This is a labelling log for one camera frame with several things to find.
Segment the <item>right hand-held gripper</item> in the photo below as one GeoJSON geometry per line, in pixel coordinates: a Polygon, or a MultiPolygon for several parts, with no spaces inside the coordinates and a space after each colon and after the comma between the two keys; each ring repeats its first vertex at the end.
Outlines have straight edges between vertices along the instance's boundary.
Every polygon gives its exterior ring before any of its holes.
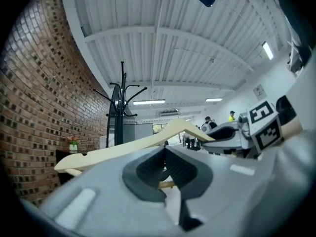
{"type": "Polygon", "coordinates": [[[215,140],[203,143],[202,147],[215,154],[247,150],[247,147],[242,147],[240,140],[230,140],[238,129],[259,154],[283,138],[278,112],[268,100],[262,100],[240,114],[238,122],[226,122],[213,128],[207,135],[215,140]]]}

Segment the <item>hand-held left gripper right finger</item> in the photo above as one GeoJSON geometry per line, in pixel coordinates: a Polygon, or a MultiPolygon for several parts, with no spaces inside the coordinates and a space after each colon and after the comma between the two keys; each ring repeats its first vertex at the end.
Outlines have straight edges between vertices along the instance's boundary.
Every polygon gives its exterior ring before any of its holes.
{"type": "Polygon", "coordinates": [[[205,193],[184,203],[178,237],[302,235],[314,195],[314,133],[305,131],[258,160],[201,154],[213,170],[205,193]]]}

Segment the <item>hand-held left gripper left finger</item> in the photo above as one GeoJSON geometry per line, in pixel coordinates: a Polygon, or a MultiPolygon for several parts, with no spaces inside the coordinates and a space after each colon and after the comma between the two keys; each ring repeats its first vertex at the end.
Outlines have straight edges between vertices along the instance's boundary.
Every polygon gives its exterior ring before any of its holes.
{"type": "Polygon", "coordinates": [[[161,148],[103,161],[59,187],[40,210],[58,227],[83,237],[180,237],[164,202],[140,200],[125,185],[123,168],[161,148]]]}

